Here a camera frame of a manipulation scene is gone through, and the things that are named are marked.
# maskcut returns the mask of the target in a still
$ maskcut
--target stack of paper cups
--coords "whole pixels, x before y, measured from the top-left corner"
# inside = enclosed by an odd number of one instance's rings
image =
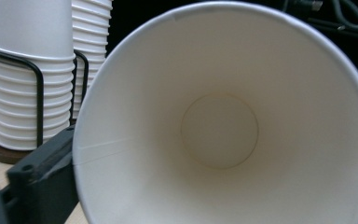
[[[75,69],[71,0],[0,0],[0,52],[42,71],[44,142],[68,127]],[[0,146],[33,150],[36,133],[36,75],[0,61]]]
[[[81,107],[83,88],[88,88],[105,60],[111,0],[72,0],[74,49],[83,53],[89,61],[88,86],[83,87],[84,63],[77,61],[74,115]]]

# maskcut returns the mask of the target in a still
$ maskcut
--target gray cable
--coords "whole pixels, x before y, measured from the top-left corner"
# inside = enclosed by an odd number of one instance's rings
[[[350,10],[352,10],[353,14],[357,18],[358,18],[358,7],[351,0],[332,0],[332,1],[333,1],[333,5],[334,5],[334,10],[336,12],[337,20],[339,22],[342,22],[342,24],[344,26],[347,26],[347,27],[350,27],[353,29],[358,29],[358,24],[352,23],[344,17],[344,15],[342,14],[340,2],[342,2],[343,4],[346,5],[346,7],[348,7]]]

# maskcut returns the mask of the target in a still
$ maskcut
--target wooden base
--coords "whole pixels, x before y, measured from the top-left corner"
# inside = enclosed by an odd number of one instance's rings
[[[33,151],[17,151],[0,147],[0,162],[15,164],[31,152]]]

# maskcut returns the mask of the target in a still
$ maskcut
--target dark background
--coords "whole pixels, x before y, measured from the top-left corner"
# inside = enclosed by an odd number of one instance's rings
[[[256,3],[267,7],[273,7],[281,10],[284,0],[249,0],[242,2]],[[136,29],[146,21],[156,17],[157,15],[183,5],[205,2],[205,1],[189,1],[189,0],[115,0],[113,1],[113,9],[111,11],[112,19],[110,21],[107,53],[110,53],[115,46],[130,32]],[[358,6],[358,0],[352,0]],[[336,45],[338,45],[352,60],[358,68],[358,30],[345,29],[339,31],[337,28],[339,23],[335,17],[331,0],[324,0],[324,4],[318,12],[300,12],[288,8],[287,12],[302,21],[312,25],[329,37]],[[350,21],[356,22],[351,13],[342,7],[343,14]]]

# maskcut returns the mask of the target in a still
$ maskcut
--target black object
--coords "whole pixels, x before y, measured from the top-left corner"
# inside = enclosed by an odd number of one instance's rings
[[[0,224],[64,223],[78,203],[72,166],[74,126],[7,171],[0,191]]]

